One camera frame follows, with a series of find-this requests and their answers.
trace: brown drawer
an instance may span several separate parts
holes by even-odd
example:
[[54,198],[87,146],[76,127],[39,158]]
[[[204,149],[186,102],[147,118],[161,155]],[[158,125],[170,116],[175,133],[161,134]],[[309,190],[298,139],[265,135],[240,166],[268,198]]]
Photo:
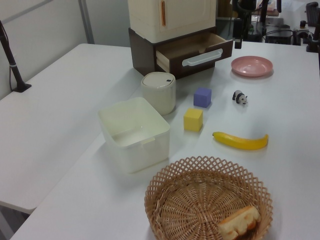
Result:
[[156,64],[167,73],[181,78],[215,66],[215,62],[231,57],[232,40],[212,32],[201,32],[155,47]]

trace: yellow cube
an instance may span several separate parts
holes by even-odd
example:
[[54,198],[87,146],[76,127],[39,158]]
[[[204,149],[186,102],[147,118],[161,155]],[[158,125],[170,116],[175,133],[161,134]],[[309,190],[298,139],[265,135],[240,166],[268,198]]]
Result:
[[204,111],[189,108],[183,116],[184,130],[199,132],[204,121]]

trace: toy panda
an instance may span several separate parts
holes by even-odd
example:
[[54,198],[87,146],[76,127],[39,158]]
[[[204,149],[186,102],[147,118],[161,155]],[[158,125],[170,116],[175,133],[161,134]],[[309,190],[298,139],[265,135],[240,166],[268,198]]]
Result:
[[240,90],[237,90],[234,92],[233,94],[233,97],[232,97],[232,100],[235,100],[237,104],[247,104],[247,97],[248,96],[245,96],[242,91]]

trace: container lid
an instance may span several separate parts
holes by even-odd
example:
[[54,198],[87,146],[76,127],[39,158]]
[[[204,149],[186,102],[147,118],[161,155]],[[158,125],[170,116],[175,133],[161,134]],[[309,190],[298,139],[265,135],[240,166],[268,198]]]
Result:
[[147,74],[142,83],[153,88],[163,88],[170,85],[175,80],[175,76],[166,72],[151,72]]

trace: yellow banana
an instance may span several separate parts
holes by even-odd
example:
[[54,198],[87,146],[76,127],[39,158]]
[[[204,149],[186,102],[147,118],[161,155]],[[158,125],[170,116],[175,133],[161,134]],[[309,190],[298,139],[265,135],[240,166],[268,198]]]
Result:
[[243,150],[262,149],[268,144],[269,137],[268,134],[266,134],[263,138],[246,139],[237,136],[232,136],[221,131],[215,131],[212,135],[220,143]]

